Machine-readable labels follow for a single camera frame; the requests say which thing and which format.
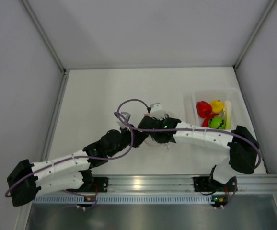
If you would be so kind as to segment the green toy pepper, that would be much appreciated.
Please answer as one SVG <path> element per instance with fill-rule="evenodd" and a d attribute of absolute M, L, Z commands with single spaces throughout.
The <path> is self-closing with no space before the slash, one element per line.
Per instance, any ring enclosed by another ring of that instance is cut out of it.
<path fill-rule="evenodd" d="M 226 126 L 225 120 L 220 116 L 211 118 L 208 122 L 208 127 L 212 129 L 224 130 Z"/>

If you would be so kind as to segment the pale green toy celery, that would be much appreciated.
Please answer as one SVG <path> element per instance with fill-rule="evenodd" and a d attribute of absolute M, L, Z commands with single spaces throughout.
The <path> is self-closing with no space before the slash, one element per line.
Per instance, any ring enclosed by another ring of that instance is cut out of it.
<path fill-rule="evenodd" d="M 232 103 L 231 101 L 225 101 L 224 103 L 224 117 L 225 117 L 225 122 L 226 126 L 225 129 L 231 130 L 231 115 L 232 115 Z"/>

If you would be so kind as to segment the yellow toy pear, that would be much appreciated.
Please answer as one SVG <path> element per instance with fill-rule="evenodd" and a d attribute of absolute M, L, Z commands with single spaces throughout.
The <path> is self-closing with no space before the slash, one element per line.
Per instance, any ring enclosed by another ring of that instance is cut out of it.
<path fill-rule="evenodd" d="M 224 109 L 224 103 L 221 100 L 213 100 L 211 103 L 212 112 L 215 114 L 219 114 Z"/>

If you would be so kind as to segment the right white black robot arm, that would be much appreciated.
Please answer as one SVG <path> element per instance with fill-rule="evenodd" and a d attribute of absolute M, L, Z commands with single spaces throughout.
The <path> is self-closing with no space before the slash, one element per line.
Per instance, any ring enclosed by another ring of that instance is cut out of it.
<path fill-rule="evenodd" d="M 226 153 L 228 156 L 212 168 L 208 179 L 209 186 L 214 190 L 220 190 L 240 173 L 253 174 L 256 161 L 261 161 L 257 152 L 258 142 L 243 126 L 225 131 L 196 127 L 172 117 L 157 119 L 145 116 L 138 128 L 159 144 L 194 144 Z"/>

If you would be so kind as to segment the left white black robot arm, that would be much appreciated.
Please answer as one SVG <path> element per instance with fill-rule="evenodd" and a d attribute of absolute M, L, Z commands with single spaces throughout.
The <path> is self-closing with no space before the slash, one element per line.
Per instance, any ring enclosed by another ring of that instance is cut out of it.
<path fill-rule="evenodd" d="M 126 147 L 139 147 L 147 136 L 127 128 L 111 129 L 99 141 L 70 155 L 42 162 L 22 160 L 7 177 L 5 197 L 19 207 L 60 190 L 87 192 L 93 187 L 92 168 L 107 163 Z"/>

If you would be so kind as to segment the red toy chili pepper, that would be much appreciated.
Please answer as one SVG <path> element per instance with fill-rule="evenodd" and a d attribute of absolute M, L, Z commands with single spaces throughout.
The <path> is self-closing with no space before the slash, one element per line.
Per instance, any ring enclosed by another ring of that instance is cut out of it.
<path fill-rule="evenodd" d="M 214 118 L 214 117 L 216 117 L 216 116 L 218 116 L 219 114 L 210 114 L 210 115 L 208 115 L 206 118 L 205 118 L 205 120 L 203 121 L 203 123 L 202 123 L 202 126 L 203 127 L 208 127 L 209 126 L 209 121 L 212 119 L 212 118 Z"/>

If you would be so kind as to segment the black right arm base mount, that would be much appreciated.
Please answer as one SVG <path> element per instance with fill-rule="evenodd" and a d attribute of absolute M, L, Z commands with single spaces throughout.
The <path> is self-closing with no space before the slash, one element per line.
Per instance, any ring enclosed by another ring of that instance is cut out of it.
<path fill-rule="evenodd" d="M 213 179 L 216 166 L 211 170 L 208 176 L 197 176 L 193 178 L 194 191 L 203 195 L 211 195 L 216 192 L 233 192 L 236 185 L 236 177 L 232 177 L 225 184 L 221 184 Z"/>

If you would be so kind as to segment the clear polka dot zip bag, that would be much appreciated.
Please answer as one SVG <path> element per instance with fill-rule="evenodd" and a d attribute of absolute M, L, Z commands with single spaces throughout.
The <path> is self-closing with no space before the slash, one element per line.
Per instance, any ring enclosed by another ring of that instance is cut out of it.
<path fill-rule="evenodd" d="M 171 116 L 169 112 L 152 107 L 150 112 L 144 115 L 139 128 L 144 129 L 143 133 L 148 134 L 148 145 L 162 146 L 169 150 L 172 143 L 176 143 L 173 137 L 176 131 L 168 130 L 175 129 L 179 122 L 180 120 Z"/>

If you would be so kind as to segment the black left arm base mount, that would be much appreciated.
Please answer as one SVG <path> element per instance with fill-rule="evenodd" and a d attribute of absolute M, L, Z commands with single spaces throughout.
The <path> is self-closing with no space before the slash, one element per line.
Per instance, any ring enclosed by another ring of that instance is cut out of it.
<path fill-rule="evenodd" d="M 108 177 L 93 177 L 92 179 L 83 179 L 83 185 L 78 189 L 67 189 L 74 193 L 106 193 L 108 188 Z"/>

